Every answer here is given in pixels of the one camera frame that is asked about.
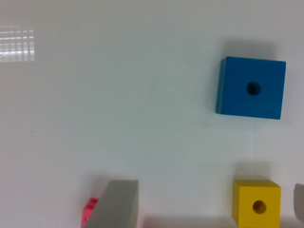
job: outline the blue cube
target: blue cube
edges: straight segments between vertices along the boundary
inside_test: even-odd
[[[230,57],[218,80],[218,114],[279,120],[286,62]]]

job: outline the yellow cube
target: yellow cube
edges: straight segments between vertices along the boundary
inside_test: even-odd
[[[238,227],[279,227],[281,188],[270,180],[235,180],[232,217]]]

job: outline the white table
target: white table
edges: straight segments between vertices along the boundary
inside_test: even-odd
[[[300,227],[303,21],[302,0],[2,1],[1,227],[80,227],[112,179],[140,181],[139,228],[236,227],[235,175]],[[226,55],[287,62],[280,121],[215,113]]]

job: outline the wooden block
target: wooden block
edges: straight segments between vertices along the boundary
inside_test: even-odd
[[[233,219],[238,227],[279,227],[280,197],[270,180],[235,180]]]
[[[112,180],[96,204],[85,228],[136,228],[138,210],[138,181]]]

